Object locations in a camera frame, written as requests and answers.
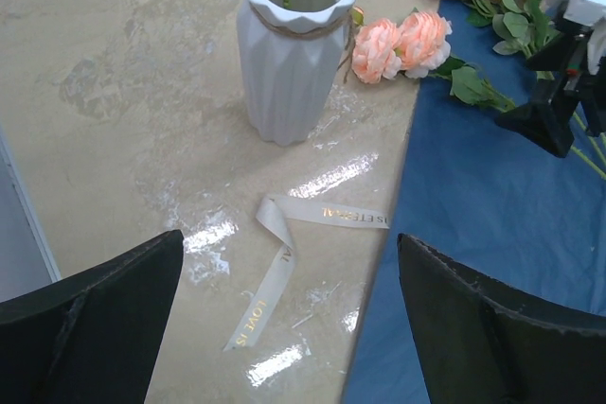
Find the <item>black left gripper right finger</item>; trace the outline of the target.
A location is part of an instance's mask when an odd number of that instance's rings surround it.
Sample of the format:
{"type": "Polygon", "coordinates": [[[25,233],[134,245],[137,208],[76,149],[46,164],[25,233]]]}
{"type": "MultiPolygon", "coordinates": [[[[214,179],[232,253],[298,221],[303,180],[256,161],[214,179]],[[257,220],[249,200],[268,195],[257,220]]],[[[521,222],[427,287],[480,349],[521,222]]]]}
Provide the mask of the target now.
{"type": "Polygon", "coordinates": [[[400,285],[433,403],[602,403],[605,319],[399,235],[400,285]]]}

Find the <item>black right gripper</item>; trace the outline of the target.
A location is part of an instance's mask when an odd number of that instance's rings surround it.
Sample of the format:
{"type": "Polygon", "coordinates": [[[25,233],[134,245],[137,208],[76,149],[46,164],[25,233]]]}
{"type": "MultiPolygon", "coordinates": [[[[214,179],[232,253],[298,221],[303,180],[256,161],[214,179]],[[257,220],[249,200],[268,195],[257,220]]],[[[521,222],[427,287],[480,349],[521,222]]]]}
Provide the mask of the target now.
{"type": "Polygon", "coordinates": [[[532,70],[554,72],[533,101],[499,114],[495,124],[541,149],[565,158],[574,135],[570,119],[581,107],[590,134],[605,132],[605,23],[570,27],[526,61],[532,70]]]}

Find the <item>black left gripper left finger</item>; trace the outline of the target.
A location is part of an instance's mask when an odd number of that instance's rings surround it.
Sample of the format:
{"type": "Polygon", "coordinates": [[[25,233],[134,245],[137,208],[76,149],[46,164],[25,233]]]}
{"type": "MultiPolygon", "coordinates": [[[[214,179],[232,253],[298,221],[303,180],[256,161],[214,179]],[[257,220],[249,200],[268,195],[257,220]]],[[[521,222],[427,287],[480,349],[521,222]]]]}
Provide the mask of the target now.
{"type": "Polygon", "coordinates": [[[181,275],[183,241],[181,231],[167,231],[2,303],[2,402],[144,402],[181,275]]]}

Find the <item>blue wrapping paper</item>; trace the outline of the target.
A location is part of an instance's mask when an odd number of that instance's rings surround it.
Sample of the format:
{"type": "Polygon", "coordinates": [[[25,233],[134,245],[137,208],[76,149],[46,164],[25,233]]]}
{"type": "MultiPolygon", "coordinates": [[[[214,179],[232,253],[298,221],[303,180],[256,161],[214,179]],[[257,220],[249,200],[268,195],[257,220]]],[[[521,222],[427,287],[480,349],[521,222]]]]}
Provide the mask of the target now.
{"type": "Polygon", "coordinates": [[[496,126],[495,111],[425,79],[391,229],[360,322],[342,399],[433,403],[400,285],[398,237],[548,302],[605,319],[605,183],[496,126]]]}

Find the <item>peach flower stem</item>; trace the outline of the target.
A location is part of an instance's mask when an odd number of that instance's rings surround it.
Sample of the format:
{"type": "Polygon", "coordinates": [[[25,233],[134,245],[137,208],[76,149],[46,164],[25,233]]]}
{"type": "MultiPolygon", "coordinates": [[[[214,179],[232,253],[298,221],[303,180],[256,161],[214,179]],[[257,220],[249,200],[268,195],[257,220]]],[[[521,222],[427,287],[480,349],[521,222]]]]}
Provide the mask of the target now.
{"type": "Polygon", "coordinates": [[[402,75],[408,79],[442,79],[449,97],[469,106],[499,113],[515,107],[480,70],[453,55],[451,22],[435,11],[413,11],[399,25],[389,19],[365,22],[364,12],[351,10],[347,72],[364,84],[377,84],[402,75]]]}

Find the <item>cream printed ribbon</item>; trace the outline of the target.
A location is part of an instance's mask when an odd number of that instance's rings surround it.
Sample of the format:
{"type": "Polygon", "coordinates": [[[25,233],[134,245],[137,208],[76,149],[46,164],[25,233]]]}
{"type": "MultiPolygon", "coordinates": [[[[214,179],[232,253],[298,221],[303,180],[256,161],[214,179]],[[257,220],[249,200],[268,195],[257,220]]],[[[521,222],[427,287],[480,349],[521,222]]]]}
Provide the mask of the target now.
{"type": "Polygon", "coordinates": [[[389,217],[376,210],[276,194],[262,198],[256,220],[279,240],[280,248],[224,346],[225,352],[257,343],[287,288],[297,264],[294,238],[288,225],[290,220],[353,229],[389,227],[389,217]]]}

